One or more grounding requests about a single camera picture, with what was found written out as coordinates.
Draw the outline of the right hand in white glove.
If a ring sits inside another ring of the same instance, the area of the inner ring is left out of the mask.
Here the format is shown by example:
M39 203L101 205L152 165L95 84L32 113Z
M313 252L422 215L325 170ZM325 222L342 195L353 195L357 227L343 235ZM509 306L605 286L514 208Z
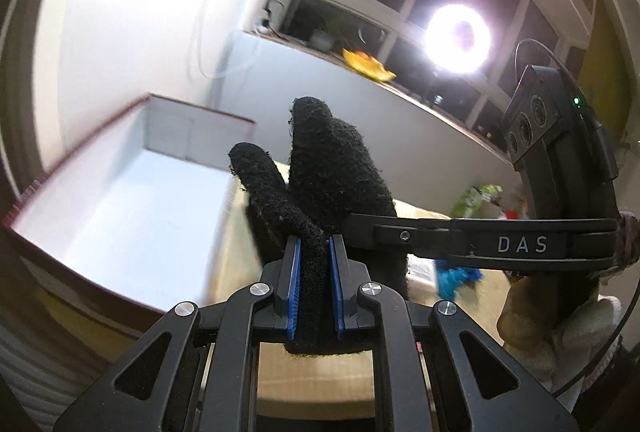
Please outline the right hand in white glove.
M568 410L593 386L620 347L631 313L600 282L527 276L514 282L498 318L503 348Z

